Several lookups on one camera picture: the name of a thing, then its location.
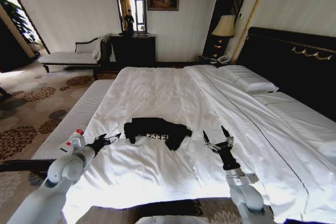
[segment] floor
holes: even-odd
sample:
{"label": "floor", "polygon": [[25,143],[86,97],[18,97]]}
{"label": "floor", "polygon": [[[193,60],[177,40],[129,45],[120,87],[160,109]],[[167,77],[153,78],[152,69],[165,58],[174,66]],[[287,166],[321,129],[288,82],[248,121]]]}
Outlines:
{"label": "floor", "polygon": [[[38,62],[0,73],[0,87],[12,97],[0,101],[0,161],[30,159],[39,146],[94,82],[92,70],[51,66]],[[114,79],[114,73],[99,79]],[[19,204],[39,186],[30,172],[0,173],[0,223],[6,223]],[[152,215],[193,215],[210,223],[241,223],[229,198],[160,202],[130,209],[92,207],[78,223],[135,223]],[[58,224],[66,223],[60,216]]]}

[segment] table lamp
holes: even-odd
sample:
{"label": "table lamp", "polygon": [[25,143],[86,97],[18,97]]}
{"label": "table lamp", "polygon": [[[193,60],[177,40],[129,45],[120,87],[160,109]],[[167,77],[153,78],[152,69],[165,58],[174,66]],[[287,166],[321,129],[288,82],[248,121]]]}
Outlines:
{"label": "table lamp", "polygon": [[[211,33],[212,35],[218,36],[218,37],[226,37],[227,40],[230,39],[230,37],[235,36],[235,15],[223,15],[216,26],[215,30]],[[218,39],[216,45],[214,45],[214,53],[212,55],[213,58],[218,57],[220,53],[223,50],[223,38]]]}

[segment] potted plant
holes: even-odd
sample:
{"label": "potted plant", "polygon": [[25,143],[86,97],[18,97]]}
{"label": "potted plant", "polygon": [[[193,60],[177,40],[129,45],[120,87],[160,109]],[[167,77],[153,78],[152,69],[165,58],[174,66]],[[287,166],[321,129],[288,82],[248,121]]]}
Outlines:
{"label": "potted plant", "polygon": [[7,15],[11,18],[12,22],[30,46],[32,51],[37,51],[40,49],[40,45],[35,42],[35,36],[33,35],[33,31],[27,27],[27,21],[24,16],[19,13],[19,10],[22,10],[21,7],[15,5],[14,3],[8,0],[0,0],[0,4],[3,9],[6,11]]}

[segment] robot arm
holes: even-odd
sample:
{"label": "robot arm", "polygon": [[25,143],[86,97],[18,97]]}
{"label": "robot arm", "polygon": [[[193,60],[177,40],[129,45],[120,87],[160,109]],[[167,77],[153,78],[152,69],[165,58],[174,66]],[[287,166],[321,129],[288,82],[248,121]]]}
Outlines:
{"label": "robot arm", "polygon": [[220,155],[223,169],[230,187],[232,201],[238,208],[244,224],[269,224],[274,223],[273,213],[269,206],[264,205],[261,194],[251,185],[258,181],[256,174],[245,174],[240,165],[231,154],[233,137],[222,126],[226,140],[219,144],[210,143],[203,131],[205,145],[214,153]]}
{"label": "robot arm", "polygon": [[70,186],[80,179],[98,152],[105,145],[116,142],[120,134],[110,138],[104,138],[105,136],[106,134],[96,137],[92,144],[55,160],[42,185],[22,202],[8,224],[54,224],[66,202]]}

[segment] water bottle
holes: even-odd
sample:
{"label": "water bottle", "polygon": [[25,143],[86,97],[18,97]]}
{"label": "water bottle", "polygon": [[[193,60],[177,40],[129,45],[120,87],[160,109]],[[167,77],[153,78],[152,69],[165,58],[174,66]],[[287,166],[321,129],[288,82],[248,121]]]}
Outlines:
{"label": "water bottle", "polygon": [[73,150],[77,150],[83,146],[85,146],[85,138],[83,137],[84,131],[86,129],[85,125],[81,125],[69,138],[69,142],[71,143]]}

